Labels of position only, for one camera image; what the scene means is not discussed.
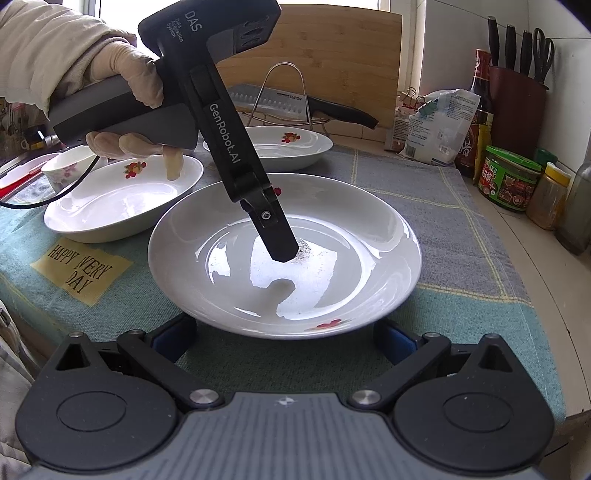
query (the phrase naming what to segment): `large round plate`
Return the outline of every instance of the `large round plate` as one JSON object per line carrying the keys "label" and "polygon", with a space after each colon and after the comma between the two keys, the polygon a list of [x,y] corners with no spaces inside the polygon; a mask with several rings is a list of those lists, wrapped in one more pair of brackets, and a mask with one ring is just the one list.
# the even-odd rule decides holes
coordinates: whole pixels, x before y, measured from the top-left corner
{"label": "large round plate", "polygon": [[156,225],[203,175],[203,165],[184,157],[177,180],[166,177],[162,155],[120,161],[91,172],[74,190],[50,203],[45,225],[87,244],[111,242]]}
{"label": "large round plate", "polygon": [[273,261],[216,183],[178,202],[150,238],[150,270],[172,302],[229,332],[301,339],[360,328],[406,300],[421,251],[396,210],[337,180],[269,178],[300,244],[296,258]]}
{"label": "large round plate", "polygon": [[[294,127],[247,127],[246,131],[267,173],[301,170],[333,147],[322,134]],[[203,142],[203,148],[209,146]]]}

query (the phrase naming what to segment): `tiled countertop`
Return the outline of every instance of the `tiled countertop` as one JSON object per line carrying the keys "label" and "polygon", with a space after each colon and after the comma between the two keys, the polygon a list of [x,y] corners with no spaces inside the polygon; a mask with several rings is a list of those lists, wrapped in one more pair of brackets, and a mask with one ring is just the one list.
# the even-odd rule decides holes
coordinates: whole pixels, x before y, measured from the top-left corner
{"label": "tiled countertop", "polygon": [[[339,145],[390,155],[380,142],[331,138]],[[567,424],[574,427],[591,412],[591,255],[575,257],[551,232],[489,202],[471,182],[466,185],[505,244],[544,326],[563,387]]]}

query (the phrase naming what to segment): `glove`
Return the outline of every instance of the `glove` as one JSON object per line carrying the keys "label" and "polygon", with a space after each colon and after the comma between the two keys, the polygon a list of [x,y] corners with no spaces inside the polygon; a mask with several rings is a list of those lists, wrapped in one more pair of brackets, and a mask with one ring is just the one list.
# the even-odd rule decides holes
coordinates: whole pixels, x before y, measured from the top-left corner
{"label": "glove", "polygon": [[[89,83],[120,74],[135,98],[152,108],[162,105],[163,86],[154,61],[124,41],[113,41],[103,47],[86,71]],[[176,180],[183,168],[183,152],[179,148],[156,145],[139,134],[117,135],[90,132],[86,136],[90,149],[108,158],[145,158],[162,154],[169,180]]]}

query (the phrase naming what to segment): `green lid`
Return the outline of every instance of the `green lid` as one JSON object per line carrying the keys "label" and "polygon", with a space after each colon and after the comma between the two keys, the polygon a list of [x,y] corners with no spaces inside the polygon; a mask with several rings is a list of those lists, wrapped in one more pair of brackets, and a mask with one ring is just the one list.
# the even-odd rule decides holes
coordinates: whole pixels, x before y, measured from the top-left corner
{"label": "green lid", "polygon": [[538,148],[535,151],[534,161],[545,167],[548,164],[548,162],[554,164],[558,162],[558,157],[554,155],[552,152],[549,152],[548,150]]}
{"label": "green lid", "polygon": [[542,171],[542,166],[539,163],[528,160],[527,158],[522,157],[521,155],[518,155],[516,153],[503,150],[502,148],[490,146],[488,146],[486,150],[496,155],[497,157],[502,158],[503,160],[517,163],[520,167],[528,168],[529,170],[533,170],[534,172]]}

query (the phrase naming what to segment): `plaid tablecloth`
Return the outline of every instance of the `plaid tablecloth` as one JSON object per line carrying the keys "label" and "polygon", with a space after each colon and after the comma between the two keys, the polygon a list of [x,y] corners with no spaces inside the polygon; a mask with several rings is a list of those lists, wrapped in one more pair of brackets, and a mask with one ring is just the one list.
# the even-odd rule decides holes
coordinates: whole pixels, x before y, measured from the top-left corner
{"label": "plaid tablecloth", "polygon": [[[199,186],[218,181],[211,156],[196,152],[206,166]],[[500,333],[556,419],[564,420],[556,366],[535,310],[501,240],[456,170],[335,147],[303,172],[364,188],[409,221],[423,249],[423,272],[415,292],[392,314],[398,323],[416,333],[440,332],[457,343]],[[32,196],[38,196],[43,182],[34,188]],[[31,191],[21,197],[31,197]],[[130,328],[151,330],[178,313],[150,275],[150,232],[94,246],[133,264],[89,307],[30,267],[59,239],[45,228],[41,209],[0,209],[0,225],[0,298],[56,343],[73,330],[94,340],[115,339]],[[349,394],[389,367],[373,347],[371,327],[299,342],[246,338],[203,324],[199,332],[180,365],[223,392]]]}

